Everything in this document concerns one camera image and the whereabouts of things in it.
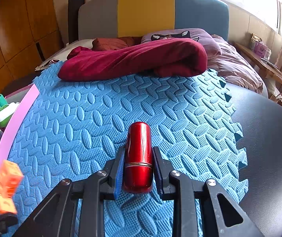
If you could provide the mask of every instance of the white pillow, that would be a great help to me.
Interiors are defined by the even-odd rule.
[[[75,41],[75,42],[67,45],[66,47],[64,47],[63,49],[61,49],[60,51],[58,51],[54,55],[52,55],[50,58],[45,60],[43,63],[41,63],[40,66],[38,66],[36,68],[36,70],[42,70],[42,69],[48,68],[48,67],[44,67],[44,65],[46,65],[52,59],[56,59],[56,60],[60,60],[60,61],[66,61],[66,57],[69,55],[69,53],[74,48],[76,48],[78,46],[83,46],[83,47],[92,49],[94,40],[95,39],[83,39],[83,40]]]

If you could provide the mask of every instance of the pink shelf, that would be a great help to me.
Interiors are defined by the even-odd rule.
[[[3,160],[7,160],[14,138],[38,95],[39,90],[31,84],[5,97],[8,103],[20,102],[20,105],[11,117],[0,141],[0,166]]]

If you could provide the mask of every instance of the bed headboard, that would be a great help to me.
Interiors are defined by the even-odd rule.
[[[227,40],[229,10],[220,0],[91,0],[78,11],[78,39],[139,37],[202,28]]]

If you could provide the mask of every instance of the red pillow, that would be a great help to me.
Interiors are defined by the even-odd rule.
[[[141,43],[142,37],[97,38],[92,51],[121,50]]]

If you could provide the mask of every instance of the yellow headboard panel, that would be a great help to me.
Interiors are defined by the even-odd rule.
[[[150,15],[151,20],[143,15]],[[174,29],[175,0],[118,0],[118,37]]]

